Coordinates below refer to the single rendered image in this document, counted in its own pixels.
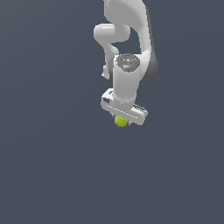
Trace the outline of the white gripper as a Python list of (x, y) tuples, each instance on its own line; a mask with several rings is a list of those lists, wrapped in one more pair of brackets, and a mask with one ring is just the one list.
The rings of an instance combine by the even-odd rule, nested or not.
[(143, 125), (145, 117), (148, 115), (148, 111), (145, 108), (136, 104), (129, 110), (116, 106), (113, 97), (113, 88), (109, 88), (101, 96), (101, 107), (108, 111), (112, 116), (120, 116), (127, 119), (129, 123), (138, 125)]

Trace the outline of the yellow-green ball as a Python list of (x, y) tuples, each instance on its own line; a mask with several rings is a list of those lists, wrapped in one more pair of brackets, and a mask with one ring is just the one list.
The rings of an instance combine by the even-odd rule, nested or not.
[(117, 127), (125, 127), (128, 124), (128, 120), (120, 117), (119, 115), (115, 116), (115, 124)]

